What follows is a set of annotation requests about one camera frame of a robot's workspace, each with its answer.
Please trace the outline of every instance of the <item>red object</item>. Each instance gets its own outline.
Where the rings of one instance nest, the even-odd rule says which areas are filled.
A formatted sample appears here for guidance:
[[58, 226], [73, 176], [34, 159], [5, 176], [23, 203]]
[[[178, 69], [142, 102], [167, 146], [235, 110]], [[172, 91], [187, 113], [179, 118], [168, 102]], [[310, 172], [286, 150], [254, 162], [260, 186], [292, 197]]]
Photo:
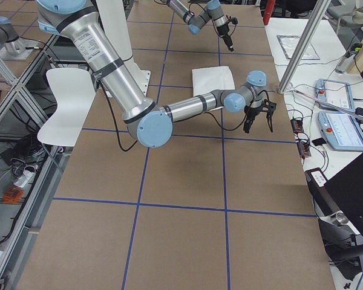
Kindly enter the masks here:
[[266, 9], [263, 17], [264, 25], [269, 23], [269, 19], [274, 11], [274, 6], [276, 5], [276, 0], [268, 0], [266, 4]]

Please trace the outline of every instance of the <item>black strap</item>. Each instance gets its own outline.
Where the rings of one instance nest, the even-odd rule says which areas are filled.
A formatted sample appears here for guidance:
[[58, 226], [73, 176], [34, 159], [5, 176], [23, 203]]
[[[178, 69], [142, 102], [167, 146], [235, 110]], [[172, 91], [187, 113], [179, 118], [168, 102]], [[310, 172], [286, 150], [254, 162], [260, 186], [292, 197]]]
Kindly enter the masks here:
[[163, 108], [167, 113], [168, 117], [171, 118], [171, 121], [174, 121], [174, 116], [172, 115], [171, 108], [168, 105], [163, 106]]
[[115, 60], [114, 62], [109, 63], [108, 65], [105, 65], [103, 68], [99, 69], [98, 71], [93, 72], [93, 76], [97, 81], [99, 81], [100, 79], [103, 79], [104, 77], [111, 74], [120, 66], [123, 66], [123, 61], [121, 58]]
[[86, 7], [84, 9], [81, 9], [73, 14], [71, 14], [69, 17], [67, 17], [65, 20], [63, 20], [57, 27], [57, 31], [59, 33], [62, 32], [63, 29], [66, 28], [67, 25], [71, 24], [75, 20], [81, 18], [82, 16], [85, 16], [87, 14], [90, 14], [91, 12], [97, 12], [97, 9], [94, 6]]
[[137, 121], [138, 119], [144, 117], [147, 113], [151, 112], [155, 106], [156, 106], [155, 102], [151, 103], [151, 105], [147, 107], [144, 111], [142, 111], [139, 115], [134, 116], [133, 118], [130, 118], [128, 120], [124, 120], [124, 123], [130, 124], [133, 123], [134, 121]]
[[197, 95], [197, 98], [201, 101], [201, 104], [203, 105], [203, 112], [207, 111], [207, 102], [206, 99], [202, 95]]

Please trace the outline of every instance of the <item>white desk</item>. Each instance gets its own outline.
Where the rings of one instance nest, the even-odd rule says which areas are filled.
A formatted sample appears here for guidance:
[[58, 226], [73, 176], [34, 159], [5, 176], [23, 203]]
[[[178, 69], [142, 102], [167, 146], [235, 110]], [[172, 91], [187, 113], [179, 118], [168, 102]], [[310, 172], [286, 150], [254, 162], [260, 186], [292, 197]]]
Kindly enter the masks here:
[[[281, 19], [281, 18], [272, 18], [269, 21], [269, 25], [266, 26], [266, 33], [269, 39], [270, 48], [272, 50], [272, 54], [274, 57], [274, 61], [276, 64], [276, 70], [279, 79], [282, 78], [286, 66], [289, 63], [289, 60], [286, 59], [281, 45], [278, 42], [277, 35], [301, 35], [303, 33], [303, 29], [307, 23], [305, 19]], [[318, 29], [315, 32], [315, 35], [311, 41], [313, 47], [318, 53], [320, 60], [302, 60], [301, 63], [314, 63], [313, 65], [300, 65], [295, 75], [292, 78], [292, 85], [298, 86], [300, 84], [306, 84], [298, 86], [297, 89], [302, 92], [306, 92], [312, 96], [315, 96], [315, 89], [311, 86], [315, 86], [318, 79], [331, 79], [331, 80], [339, 80], [342, 82], [348, 82], [351, 84], [358, 83], [362, 81], [361, 76], [354, 74], [337, 74], [334, 72], [335, 66], [338, 62], [338, 58], [340, 58], [344, 53], [345, 49], [340, 43], [337, 35], [333, 31], [332, 27], [328, 23], [328, 21], [321, 21]], [[363, 82], [355, 84], [351, 86], [352, 94], [354, 98], [362, 98], [363, 99]], [[284, 95], [285, 102], [288, 110], [292, 109], [292, 106], [295, 109], [298, 109], [303, 112], [304, 116], [308, 116], [311, 114], [311, 111], [299, 106], [293, 100], [293, 94], [291, 92], [287, 92]], [[314, 105], [314, 101], [302, 97], [300, 95], [296, 95], [295, 99], [298, 103], [303, 104], [307, 107], [312, 108]], [[356, 101], [355, 106], [363, 108], [363, 101]], [[313, 110], [313, 118], [312, 123], [310, 124], [310, 118], [304, 119], [304, 130], [310, 135], [310, 139], [314, 140], [321, 137], [320, 129], [317, 122], [317, 114], [320, 112], [320, 108], [317, 105]], [[300, 117], [300, 114], [295, 112], [296, 117]], [[360, 152], [338, 152], [333, 151], [329, 147], [329, 145], [324, 145], [326, 148], [327, 154], [329, 156], [329, 166], [327, 170], [324, 172], [326, 177], [331, 178], [336, 173], [338, 173], [343, 167], [345, 167], [350, 161], [355, 159]], [[312, 169], [315, 167], [321, 167], [323, 165], [324, 159], [319, 152], [315, 149], [311, 148], [312, 157], [306, 158], [304, 162], [304, 170]], [[331, 267], [331, 272], [333, 274], [333, 279], [335, 282], [335, 286], [337, 289], [342, 289], [345, 283], [348, 283], [345, 278], [341, 275], [341, 273], [334, 266]], [[357, 275], [354, 279], [354, 282], [351, 285], [351, 289], [355, 289], [356, 284], [359, 280], [359, 275]], [[363, 290], [363, 281], [360, 287], [360, 290]]]

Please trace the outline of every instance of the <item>table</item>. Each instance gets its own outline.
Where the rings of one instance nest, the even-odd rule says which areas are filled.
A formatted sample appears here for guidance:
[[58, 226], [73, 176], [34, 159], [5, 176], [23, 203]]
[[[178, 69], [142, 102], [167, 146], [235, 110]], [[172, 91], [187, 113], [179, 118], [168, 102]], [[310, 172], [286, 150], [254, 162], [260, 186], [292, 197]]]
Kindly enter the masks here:
[[[122, 153], [98, 94], [18, 289], [334, 289], [259, 8], [224, 10], [240, 21], [234, 53], [210, 25], [191, 36], [166, 6], [134, 4], [148, 96], [191, 97], [193, 68], [227, 65], [236, 87], [262, 69], [274, 133], [264, 116], [245, 135], [202, 115], [175, 124], [163, 147]], [[215, 115], [226, 127], [243, 118]]]
[[[285, 68], [288, 64], [288, 60], [286, 59], [280, 44], [278, 43], [277, 35], [301, 35], [303, 29], [306, 25], [305, 19], [277, 19], [272, 18], [269, 22], [269, 25], [266, 27], [267, 37], [269, 39], [270, 47], [272, 49], [272, 54], [276, 63], [276, 70], [279, 79], [282, 78]], [[313, 63], [313, 65], [300, 65], [295, 75], [292, 79], [292, 85], [298, 86], [297, 89], [300, 91], [304, 91], [310, 95], [315, 95], [315, 89], [313, 86], [316, 85], [316, 81], [318, 79], [331, 79], [338, 80], [342, 82], [348, 82], [354, 85], [351, 85], [352, 94], [354, 98], [363, 99], [363, 79], [358, 74], [337, 74], [334, 72], [336, 64], [338, 62], [338, 58], [340, 58], [344, 53], [345, 49], [340, 43], [337, 35], [333, 31], [331, 25], [328, 21], [321, 21], [318, 29], [315, 32], [315, 35], [311, 41], [311, 44], [315, 48], [316, 52], [319, 54], [320, 60], [302, 60], [302, 63]], [[304, 115], [310, 115], [311, 112], [309, 109], [301, 105], [308, 106], [313, 108], [313, 118], [304, 119], [304, 129], [305, 132], [310, 135], [310, 139], [314, 140], [321, 137], [321, 133], [319, 130], [318, 122], [317, 122], [317, 113], [320, 112], [320, 108], [314, 105], [314, 101], [306, 99], [300, 95], [293, 96], [291, 92], [287, 92], [284, 95], [285, 101], [288, 104], [288, 110], [298, 109], [303, 112]], [[356, 101], [355, 106], [363, 108], [363, 101]], [[329, 166], [324, 172], [326, 177], [329, 179], [333, 177], [336, 173], [338, 173], [342, 168], [344, 168], [349, 162], [354, 160], [360, 152], [338, 152], [331, 150], [328, 145], [325, 145], [324, 148], [329, 157]], [[319, 152], [317, 152], [314, 148], [311, 148], [311, 158], [306, 158], [303, 168], [304, 170], [312, 169], [315, 167], [321, 167], [324, 163], [323, 157]], [[337, 289], [340, 289], [347, 282], [345, 278], [341, 275], [341, 273], [337, 270], [337, 268], [331, 268], [335, 285]], [[357, 283], [359, 280], [359, 276], [357, 275], [354, 279], [353, 284]]]

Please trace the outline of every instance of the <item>vertical pole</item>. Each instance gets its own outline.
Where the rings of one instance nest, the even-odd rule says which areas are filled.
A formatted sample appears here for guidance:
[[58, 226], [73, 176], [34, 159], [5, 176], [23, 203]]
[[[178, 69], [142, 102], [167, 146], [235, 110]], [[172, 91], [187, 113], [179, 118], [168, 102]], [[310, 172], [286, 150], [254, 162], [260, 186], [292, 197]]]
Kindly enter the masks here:
[[300, 60], [303, 58], [305, 50], [308, 47], [310, 40], [315, 33], [320, 20], [322, 19], [327, 7], [331, 0], [318, 0], [315, 8], [312, 11], [312, 15], [308, 20], [307, 25], [301, 35], [301, 39], [298, 42], [298, 45], [293, 53], [292, 59], [290, 60], [288, 67], [285, 70], [283, 78], [281, 79], [280, 86], [278, 87], [278, 93], [283, 94], [286, 90], [290, 80], [292, 79], [293, 75], [296, 72], [297, 66]]

